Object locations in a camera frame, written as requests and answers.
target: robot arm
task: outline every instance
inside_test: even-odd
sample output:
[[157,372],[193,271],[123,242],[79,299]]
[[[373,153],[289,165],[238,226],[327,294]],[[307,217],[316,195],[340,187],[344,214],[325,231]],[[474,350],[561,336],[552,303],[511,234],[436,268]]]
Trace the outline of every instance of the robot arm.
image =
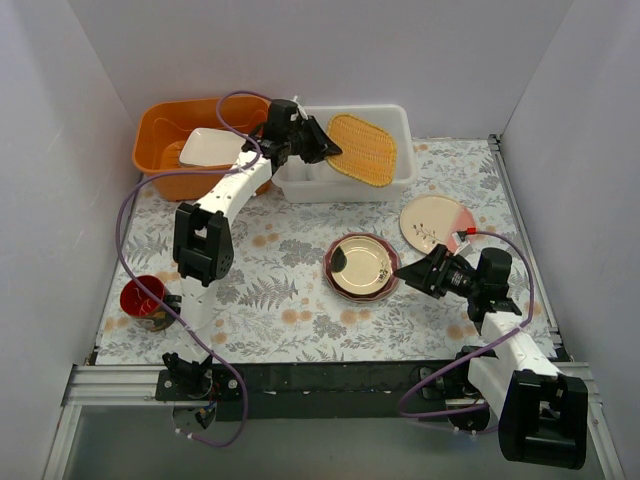
[[[511,256],[485,248],[476,269],[438,245],[396,276],[427,295],[453,292],[467,299],[467,313],[493,343],[519,329],[522,314],[509,298]],[[472,358],[468,380],[500,418],[500,449],[507,460],[578,469],[586,457],[588,392],[567,377],[520,330],[494,346],[493,355]]]
[[[230,227],[238,212],[289,156],[318,163],[342,153],[312,116],[290,100],[273,100],[267,121],[251,134],[261,149],[258,160],[241,173],[226,175],[193,205],[182,203],[176,211],[173,259],[182,277],[182,313],[192,329],[207,323],[214,304],[214,280],[223,278],[233,263]],[[247,142],[235,167],[248,166],[256,157]]]

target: red cup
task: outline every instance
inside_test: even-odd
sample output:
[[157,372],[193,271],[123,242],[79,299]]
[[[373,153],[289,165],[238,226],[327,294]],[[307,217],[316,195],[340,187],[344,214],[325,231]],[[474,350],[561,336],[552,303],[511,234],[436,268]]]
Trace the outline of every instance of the red cup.
[[[153,275],[142,275],[137,278],[142,285],[171,307],[174,312],[180,312],[180,307],[178,306],[180,297],[171,295],[162,280]],[[133,317],[138,325],[150,332],[164,330],[175,320],[158,302],[143,292],[133,280],[130,280],[120,293],[120,308]]]

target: purple cable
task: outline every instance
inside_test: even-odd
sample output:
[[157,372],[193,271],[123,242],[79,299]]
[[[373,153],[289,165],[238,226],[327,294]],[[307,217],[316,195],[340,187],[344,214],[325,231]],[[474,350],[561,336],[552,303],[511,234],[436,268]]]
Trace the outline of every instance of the purple cable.
[[516,251],[518,256],[522,259],[522,262],[524,263],[524,267],[527,270],[527,277],[529,279],[529,312],[527,313],[527,318],[525,318],[522,321],[522,323],[520,323],[520,325],[518,325],[516,328],[511,330],[509,333],[505,333],[503,336],[501,336],[497,340],[494,340],[489,345],[487,345],[485,347],[482,347],[482,348],[479,348],[478,350],[476,350],[474,352],[471,352],[471,353],[465,355],[464,357],[460,357],[458,360],[449,363],[448,365],[446,365],[445,367],[442,367],[437,372],[432,373],[431,375],[429,375],[424,380],[421,380],[420,382],[415,384],[411,388],[411,390],[409,390],[407,393],[405,393],[402,396],[402,398],[400,399],[400,401],[398,402],[398,410],[400,411],[400,415],[402,415],[403,417],[406,417],[406,418],[434,418],[434,417],[442,417],[442,416],[448,416],[448,415],[457,415],[457,414],[460,414],[460,413],[475,412],[477,410],[482,410],[482,409],[488,408],[487,405],[476,405],[476,406],[472,406],[472,407],[461,408],[461,409],[458,409],[458,410],[441,410],[439,412],[408,413],[408,412],[403,411],[403,408],[406,406],[406,404],[409,401],[409,399],[413,395],[415,395],[421,388],[424,388],[429,383],[433,382],[437,378],[440,378],[445,373],[450,372],[454,368],[459,367],[463,363],[468,362],[472,358],[479,357],[483,353],[488,352],[489,350],[497,347],[498,345],[500,345],[505,340],[510,339],[511,337],[516,335],[518,332],[520,332],[520,329],[522,329],[522,328],[526,327],[527,325],[529,325],[529,323],[531,323],[531,320],[533,319],[533,307],[534,307],[534,305],[533,305],[533,298],[534,298],[534,296],[533,296],[533,286],[534,286],[533,273],[531,272],[531,266],[529,265],[529,262],[528,262],[527,258],[525,257],[524,253],[522,252],[522,250],[520,250],[520,248],[515,243],[513,243],[511,240],[509,240],[507,237],[505,237],[504,235],[500,235],[499,233],[493,233],[493,232],[487,232],[487,231],[478,230],[475,234],[471,234],[470,233],[469,235],[488,235],[490,237],[498,238],[498,239],[502,240],[503,242],[508,243]]
[[214,359],[216,359],[218,362],[220,362],[220,364],[222,364],[225,368],[227,368],[233,374],[233,376],[238,381],[238,384],[240,385],[240,389],[242,390],[242,404],[243,404],[242,420],[240,422],[240,426],[238,427],[238,430],[236,430],[236,433],[234,433],[233,436],[229,440],[227,440],[225,442],[216,442],[216,441],[210,440],[208,438],[204,438],[204,437],[202,437],[200,435],[196,435],[196,434],[192,434],[192,433],[189,433],[189,432],[186,432],[186,431],[183,431],[183,430],[179,430],[180,433],[184,433],[185,435],[189,436],[190,438],[193,438],[193,439],[198,440],[198,441],[200,441],[202,443],[206,443],[209,446],[217,447],[217,448],[228,447],[229,445],[231,445],[233,442],[235,442],[238,439],[238,437],[240,436],[240,434],[244,430],[245,423],[247,422],[247,418],[249,416],[249,395],[248,395],[248,392],[247,392],[247,385],[244,383],[244,380],[242,379],[242,376],[240,375],[240,373],[235,368],[233,368],[233,366],[230,363],[228,363],[225,359],[223,359],[218,354],[216,354],[202,340],[200,340],[200,338],[198,338],[196,333],[193,330],[191,330],[191,328],[189,327],[187,322],[185,322],[182,319],[182,317],[180,317],[180,315],[175,313],[166,303],[164,303],[160,298],[155,296],[153,294],[153,292],[151,292],[151,290],[149,290],[147,287],[145,287],[142,284],[142,282],[140,282],[140,280],[138,280],[138,278],[133,273],[131,268],[129,268],[129,265],[127,265],[127,262],[126,262],[126,260],[124,258],[123,246],[122,246],[122,219],[124,217],[124,212],[125,212],[125,210],[127,208],[127,205],[129,204],[129,202],[136,196],[136,194],[140,191],[140,189],[143,186],[145,186],[147,183],[149,183],[149,182],[151,182],[153,180],[156,180],[158,178],[163,178],[163,177],[171,177],[171,176],[174,176],[174,175],[220,175],[220,174],[231,175],[231,174],[235,174],[235,173],[241,173],[245,169],[251,168],[253,165],[256,164],[256,162],[260,159],[260,156],[262,155],[262,150],[260,150],[260,145],[258,145],[258,142],[256,142],[253,138],[249,137],[248,135],[245,135],[244,133],[242,133],[242,132],[236,130],[235,128],[233,128],[231,125],[229,125],[227,122],[224,121],[224,119],[222,118],[222,115],[220,114],[220,106],[223,104],[223,102],[225,100],[227,100],[229,97],[232,97],[232,96],[235,96],[235,95],[253,95],[255,97],[263,98],[263,99],[265,99],[267,101],[271,101],[271,99],[268,98],[268,97],[265,97],[264,95],[260,95],[259,93],[255,93],[255,92],[252,92],[252,91],[249,91],[249,90],[237,90],[235,92],[231,92],[230,94],[225,95],[224,97],[222,97],[220,99],[220,101],[218,102],[218,104],[216,105],[216,116],[218,117],[218,120],[220,121],[220,123],[227,130],[229,130],[229,131],[235,133],[236,135],[244,138],[245,140],[251,142],[251,144],[256,149],[256,157],[253,160],[251,160],[251,162],[249,162],[248,164],[244,165],[243,167],[231,168],[229,170],[204,170],[204,171],[167,172],[167,173],[160,173],[158,175],[153,175],[152,177],[146,178],[146,179],[142,180],[140,183],[138,183],[133,188],[133,190],[131,190],[129,195],[127,195],[127,197],[124,199],[124,201],[122,202],[122,205],[120,206],[120,210],[118,211],[118,217],[116,219],[116,253],[118,254],[118,260],[122,264],[122,267],[124,268],[125,272],[127,272],[127,274],[131,277],[131,279],[138,286],[138,288],[140,288],[153,301],[157,302],[173,318],[175,318],[180,323],[180,325],[182,325],[187,330],[187,332],[189,333],[191,338],[193,338],[193,340],[205,352],[207,352]]

